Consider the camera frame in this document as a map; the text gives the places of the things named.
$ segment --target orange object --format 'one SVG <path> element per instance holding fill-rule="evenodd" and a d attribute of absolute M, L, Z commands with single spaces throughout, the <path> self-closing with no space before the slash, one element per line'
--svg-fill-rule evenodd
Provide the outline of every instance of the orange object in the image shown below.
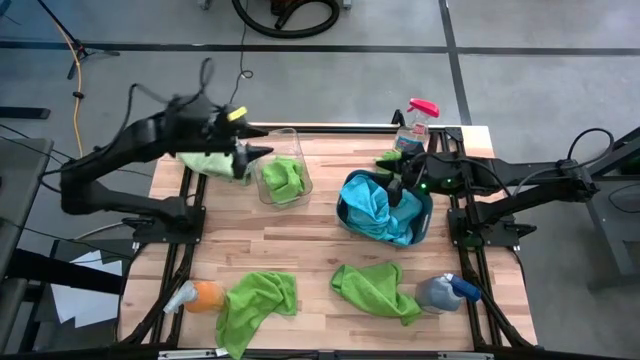
<path fill-rule="evenodd" d="M 188 312 L 201 313 L 211 310 L 220 310 L 224 305 L 224 289 L 211 281 L 194 281 L 193 286 L 198 292 L 195 301 L 184 303 Z"/>

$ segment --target gray floor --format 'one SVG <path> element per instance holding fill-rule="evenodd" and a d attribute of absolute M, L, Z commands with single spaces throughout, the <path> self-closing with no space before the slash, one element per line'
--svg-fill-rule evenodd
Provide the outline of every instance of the gray floor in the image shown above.
<path fill-rule="evenodd" d="M 209 12 L 201 11 L 195 1 L 49 3 L 85 41 L 238 44 L 242 31 L 226 0 L 214 1 Z M 354 3 L 333 29 L 315 38 L 277 41 L 249 30 L 246 43 L 446 44 L 437 0 Z M 273 21 L 266 15 L 265 1 L 252 0 L 251 7 L 257 18 Z M 449 9 L 458 46 L 640 47 L 640 3 L 634 0 L 450 0 Z M 22 26 L 1 19 L 0 40 L 60 41 L 35 0 L 14 1 L 7 14 Z M 305 6 L 294 15 L 292 26 L 325 14 L 322 6 Z M 87 62 L 87 98 L 80 115 L 85 149 L 113 136 L 132 82 L 165 96 L 194 91 L 205 56 L 213 56 L 216 63 L 209 94 L 224 102 L 233 90 L 238 53 L 125 52 L 119 58 Z M 0 50 L 0 103 L 51 108 L 44 122 L 2 123 L 33 137 L 50 137 L 57 149 L 75 156 L 71 92 L 76 84 L 65 79 L 70 60 L 67 51 Z M 472 122 L 490 127 L 496 154 L 504 160 L 559 159 L 573 137 L 588 127 L 605 127 L 620 136 L 640 123 L 639 57 L 469 55 L 461 56 L 460 63 Z M 236 102 L 249 108 L 252 121 L 387 123 L 394 109 L 404 108 L 415 96 L 440 105 L 438 123 L 460 124 L 447 55 L 261 52 L 247 53 L 245 67 L 255 77 L 241 81 Z M 136 116 L 160 109 L 143 96 L 136 98 L 134 108 Z M 582 160 L 604 145 L 597 135 L 585 140 L 576 150 Z M 133 168 L 151 173 L 153 164 Z M 140 194 L 150 185 L 149 179 L 131 174 L 110 175 L 107 183 Z M 57 195 L 41 190 L 28 225 L 74 236 L 119 219 L 117 214 L 68 216 L 58 206 Z M 586 207 L 549 204 L 523 212 L 518 219 L 538 225 L 538 231 L 523 240 L 522 258 L 540 344 L 553 350 L 640 357 L 640 291 L 592 294 L 586 289 L 589 280 L 609 273 L 612 265 Z M 25 234 L 21 247 L 47 252 L 49 244 Z M 53 340 L 44 346 L 108 341 L 104 338 L 109 332 L 100 326 L 85 331 L 82 340 L 73 331 L 53 331 Z"/>

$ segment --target spray bottle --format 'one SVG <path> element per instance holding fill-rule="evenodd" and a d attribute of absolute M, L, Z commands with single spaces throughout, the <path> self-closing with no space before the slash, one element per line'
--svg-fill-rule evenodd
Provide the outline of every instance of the spray bottle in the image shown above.
<path fill-rule="evenodd" d="M 164 307 L 164 312 L 176 313 L 183 305 L 187 311 L 201 313 L 220 310 L 224 305 L 224 290 L 211 281 L 187 280 Z"/>
<path fill-rule="evenodd" d="M 415 111 L 415 117 L 411 124 L 402 126 L 396 134 L 393 149 L 398 152 L 408 151 L 417 145 L 427 148 L 429 119 L 440 116 L 438 105 L 422 99 L 411 98 L 407 112 Z"/>
<path fill-rule="evenodd" d="M 424 311 L 442 314 L 458 310 L 464 298 L 480 300 L 480 290 L 456 275 L 444 274 L 419 283 L 415 298 Z"/>

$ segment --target wooden tabletop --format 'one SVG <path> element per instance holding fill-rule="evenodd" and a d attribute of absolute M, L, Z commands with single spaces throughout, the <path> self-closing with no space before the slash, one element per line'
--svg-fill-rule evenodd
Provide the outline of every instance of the wooden tabletop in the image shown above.
<path fill-rule="evenodd" d="M 494 156 L 487 127 L 462 129 L 468 155 Z M 336 201 L 344 179 L 355 169 L 374 169 L 374 158 L 389 150 L 393 139 L 391 135 L 300 135 L 313 192 L 309 204 L 297 208 L 277 211 L 262 204 L 255 184 L 242 187 L 217 178 L 208 180 L 205 233 L 196 247 L 191 279 L 211 280 L 231 288 L 253 271 L 284 271 L 296 276 L 298 315 L 271 314 L 249 348 L 472 349 L 465 306 L 455 313 L 425 314 L 403 327 L 398 319 L 359 311 L 329 286 L 331 276 L 342 264 L 361 267 L 395 261 L 404 270 L 399 290 L 409 294 L 422 280 L 445 272 L 460 274 L 458 253 L 448 235 L 449 200 L 445 196 L 432 196 L 434 213 L 427 239 L 407 249 L 368 240 L 337 225 Z M 150 196 L 177 195 L 183 170 L 181 163 L 168 156 L 160 159 Z M 121 338 L 131 333 L 157 299 L 166 252 L 166 245 L 152 244 L 134 262 L 122 301 Z M 496 302 L 524 338 L 536 343 L 514 254 L 502 248 L 486 248 L 486 256 Z M 489 341 L 482 305 L 479 312 L 484 337 Z M 216 347 L 216 317 L 213 312 L 185 312 L 179 345 Z M 165 320 L 162 339 L 168 333 L 168 324 Z"/>

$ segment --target green cloth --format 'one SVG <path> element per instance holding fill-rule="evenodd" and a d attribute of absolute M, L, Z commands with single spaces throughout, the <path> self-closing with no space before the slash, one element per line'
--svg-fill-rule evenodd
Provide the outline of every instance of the green cloth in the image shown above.
<path fill-rule="evenodd" d="M 402 268 L 393 262 L 356 269 L 342 265 L 331 287 L 352 305 L 371 315 L 399 317 L 402 325 L 414 322 L 422 310 L 413 296 L 398 293 Z"/>
<path fill-rule="evenodd" d="M 276 156 L 275 160 L 262 168 L 262 178 L 269 188 L 271 200 L 283 203 L 295 199 L 304 192 L 302 172 L 304 168 L 300 161 L 283 156 Z"/>
<path fill-rule="evenodd" d="M 377 158 L 375 159 L 376 161 L 379 160 L 400 160 L 402 158 L 402 153 L 395 151 L 395 150 L 391 150 L 391 151 L 385 151 L 385 153 L 382 155 L 381 158 Z M 376 173 L 378 174 L 389 174 L 391 171 L 383 169 L 383 168 L 379 168 L 376 167 Z"/>
<path fill-rule="evenodd" d="M 218 316 L 216 340 L 234 359 L 240 359 L 262 321 L 272 312 L 295 315 L 296 278 L 287 273 L 247 274 L 227 292 Z"/>
<path fill-rule="evenodd" d="M 204 153 L 178 153 L 176 157 L 184 163 L 189 169 L 207 176 L 224 176 L 233 179 L 233 156 L 223 153 L 211 153 L 206 156 Z M 242 179 L 244 184 L 248 183 L 246 174 L 250 173 L 250 166 L 247 166 L 245 177 Z"/>

